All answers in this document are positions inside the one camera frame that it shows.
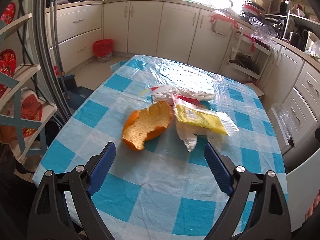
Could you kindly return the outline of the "person's right hand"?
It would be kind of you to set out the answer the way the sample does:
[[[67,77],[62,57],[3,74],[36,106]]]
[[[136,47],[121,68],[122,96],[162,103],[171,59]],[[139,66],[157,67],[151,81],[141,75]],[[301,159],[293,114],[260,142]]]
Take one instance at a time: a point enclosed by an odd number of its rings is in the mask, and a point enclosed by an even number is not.
[[[315,211],[315,208],[319,205],[319,203],[320,203],[320,190],[318,190],[317,196],[314,198],[313,203],[308,208],[308,210],[305,214],[305,220],[308,220],[312,216],[312,214]]]

